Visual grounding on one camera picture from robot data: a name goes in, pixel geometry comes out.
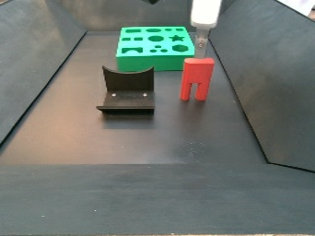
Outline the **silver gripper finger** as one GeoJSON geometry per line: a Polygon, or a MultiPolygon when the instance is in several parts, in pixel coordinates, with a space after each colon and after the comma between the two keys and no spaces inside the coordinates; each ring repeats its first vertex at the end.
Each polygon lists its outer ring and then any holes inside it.
{"type": "Polygon", "coordinates": [[[208,34],[207,29],[196,30],[196,39],[195,39],[195,58],[204,58],[207,53],[207,44],[208,44],[208,34]]]}

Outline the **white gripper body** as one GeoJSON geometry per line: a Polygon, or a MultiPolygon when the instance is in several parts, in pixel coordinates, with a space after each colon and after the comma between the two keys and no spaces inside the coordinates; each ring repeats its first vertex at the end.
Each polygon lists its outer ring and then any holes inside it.
{"type": "Polygon", "coordinates": [[[210,30],[216,26],[222,0],[194,0],[191,9],[191,25],[210,30]]]}

